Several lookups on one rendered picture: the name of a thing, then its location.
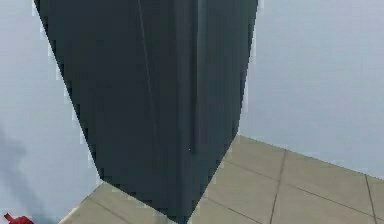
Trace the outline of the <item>dark grey fridge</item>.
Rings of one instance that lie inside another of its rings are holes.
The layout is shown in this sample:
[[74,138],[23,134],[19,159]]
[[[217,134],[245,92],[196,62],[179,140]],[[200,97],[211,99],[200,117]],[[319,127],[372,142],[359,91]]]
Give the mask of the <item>dark grey fridge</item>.
[[190,0],[34,0],[100,178],[188,221],[238,133],[258,0],[207,0],[198,151]]

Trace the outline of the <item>red object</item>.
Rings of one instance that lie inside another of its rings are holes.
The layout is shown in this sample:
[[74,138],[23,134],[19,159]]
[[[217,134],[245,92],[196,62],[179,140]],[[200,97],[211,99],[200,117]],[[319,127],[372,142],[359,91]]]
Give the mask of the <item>red object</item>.
[[8,221],[8,224],[34,224],[34,222],[26,216],[14,218],[9,213],[6,213],[4,214],[4,218]]

